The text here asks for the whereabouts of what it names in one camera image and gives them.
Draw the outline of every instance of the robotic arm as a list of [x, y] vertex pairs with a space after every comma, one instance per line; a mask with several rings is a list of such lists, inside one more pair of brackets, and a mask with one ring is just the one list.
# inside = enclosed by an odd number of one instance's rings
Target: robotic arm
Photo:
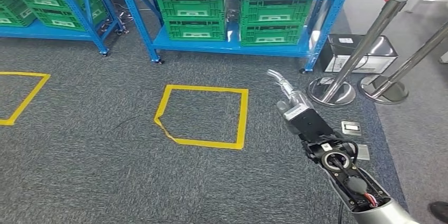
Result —
[[267, 74], [275, 78], [288, 97], [288, 102], [277, 103], [288, 129], [299, 136], [307, 157], [325, 171], [359, 224], [418, 224], [369, 173], [356, 166], [355, 142], [346, 141], [335, 132], [307, 97], [280, 73], [268, 70]]

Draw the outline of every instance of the yellow floor tape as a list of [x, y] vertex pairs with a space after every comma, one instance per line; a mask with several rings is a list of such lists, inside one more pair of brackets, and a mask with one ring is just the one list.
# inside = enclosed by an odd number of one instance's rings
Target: yellow floor tape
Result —
[[[186, 138], [175, 138], [170, 135], [166, 128], [160, 122], [160, 117], [165, 112], [166, 104], [171, 94], [171, 90], [197, 90], [197, 91], [214, 91], [214, 92], [233, 92], [241, 94], [241, 103], [239, 111], [239, 122], [237, 130], [237, 139], [234, 143], [230, 142], [216, 142], [216, 141], [201, 141], [197, 139], [186, 139]], [[188, 85], [166, 85], [165, 91], [162, 96], [162, 100], [158, 106], [157, 112], [154, 116], [154, 121], [156, 124], [162, 128], [165, 135], [182, 145], [193, 145], [193, 146], [206, 146], [206, 147], [217, 147], [217, 148], [229, 148], [240, 150], [244, 146], [244, 137], [246, 134], [246, 120], [247, 120], [247, 104], [248, 104], [249, 90], [241, 88], [218, 88], [218, 87], [204, 87], [204, 86], [188, 86]]]
[[19, 117], [25, 107], [30, 103], [34, 96], [39, 92], [45, 82], [50, 78], [49, 74], [46, 73], [36, 73], [36, 72], [0, 72], [1, 75], [15, 75], [15, 76], [34, 76], [42, 77], [39, 83], [34, 87], [34, 89], [26, 96], [25, 100], [18, 106], [18, 108], [13, 112], [13, 114], [8, 119], [0, 119], [0, 125], [14, 125], [15, 120]]

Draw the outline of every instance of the metal disc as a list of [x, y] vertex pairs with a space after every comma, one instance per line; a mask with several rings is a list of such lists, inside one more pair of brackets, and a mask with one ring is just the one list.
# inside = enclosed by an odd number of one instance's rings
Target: metal disc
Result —
[[318, 104], [322, 104], [329, 107], [344, 106], [351, 103], [356, 97], [356, 91], [348, 82], [344, 81], [336, 94], [330, 99], [329, 102], [323, 102], [323, 96], [331, 85], [331, 78], [318, 78], [313, 80], [308, 85], [308, 95], [312, 100]]
[[359, 91], [370, 100], [379, 104], [400, 104], [409, 96], [409, 91], [406, 86], [397, 82], [392, 85], [386, 92], [379, 97], [373, 97], [372, 94], [384, 81], [387, 80], [385, 76], [367, 76], [358, 83]]

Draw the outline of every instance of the stainless steel stanchion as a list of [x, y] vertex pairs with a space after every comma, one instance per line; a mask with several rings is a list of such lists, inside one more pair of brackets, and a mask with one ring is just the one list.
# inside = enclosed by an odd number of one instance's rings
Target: stainless steel stanchion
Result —
[[446, 22], [426, 43], [398, 68], [390, 77], [367, 76], [359, 84], [359, 90], [367, 98], [379, 104], [399, 104], [409, 95], [406, 86], [400, 82], [414, 66], [424, 59], [445, 37], [448, 36]]
[[389, 0], [383, 6], [367, 34], [354, 50], [352, 56], [342, 67], [335, 78], [323, 77], [315, 79], [308, 86], [308, 95], [312, 100], [326, 106], [342, 106], [351, 103], [356, 97], [354, 88], [345, 79], [356, 65], [371, 49], [383, 30], [397, 13], [405, 6], [407, 0]]

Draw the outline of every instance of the gray floor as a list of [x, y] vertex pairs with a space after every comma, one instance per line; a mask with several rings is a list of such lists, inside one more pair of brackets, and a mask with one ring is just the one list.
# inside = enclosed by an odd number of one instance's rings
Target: gray floor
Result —
[[[344, 9], [352, 31], [365, 33], [383, 4], [347, 0]], [[417, 51], [448, 20], [447, 13], [445, 3], [422, 4], [413, 14], [401, 12], [384, 33], [400, 55], [386, 74]], [[410, 90], [405, 103], [376, 106], [409, 210], [421, 223], [441, 223], [427, 211], [427, 204], [448, 200], [448, 167], [440, 165], [448, 160], [448, 66], [437, 62], [447, 50], [445, 40], [403, 79]]]
[[[285, 97], [265, 76], [281, 71], [303, 89], [318, 72], [300, 75], [300, 59], [175, 51], [158, 66], [130, 30], [109, 40], [108, 58], [86, 42], [0, 40], [1, 71], [52, 74], [16, 124], [0, 127], [1, 223], [336, 222], [339, 200], [284, 128], [274, 105]], [[335, 30], [350, 31], [344, 14]], [[35, 81], [3, 80], [1, 103], [17, 104]], [[167, 138], [152, 121], [166, 84], [249, 89], [243, 150]], [[162, 121], [173, 136], [232, 141], [238, 102], [174, 91]], [[5, 107], [2, 116], [14, 105]], [[358, 99], [319, 112], [334, 128], [361, 122], [363, 137], [349, 138], [372, 146], [372, 161], [360, 165], [405, 205], [395, 169], [381, 168], [392, 162], [374, 106]]]

